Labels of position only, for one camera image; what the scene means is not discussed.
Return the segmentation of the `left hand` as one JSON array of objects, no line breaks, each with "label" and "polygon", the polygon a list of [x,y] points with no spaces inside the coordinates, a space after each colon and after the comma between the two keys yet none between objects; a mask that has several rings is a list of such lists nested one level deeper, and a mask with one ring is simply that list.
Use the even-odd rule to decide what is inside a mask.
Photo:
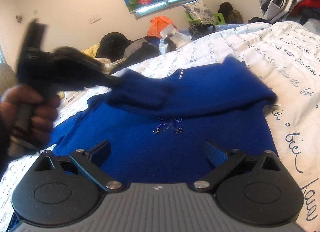
[{"label": "left hand", "polygon": [[32,139],[44,145],[49,141],[53,123],[57,119],[57,108],[60,106],[57,94],[45,99],[29,85],[16,85],[6,90],[1,97],[1,121],[5,132],[12,133],[14,123],[22,105],[30,106],[27,124]]}]

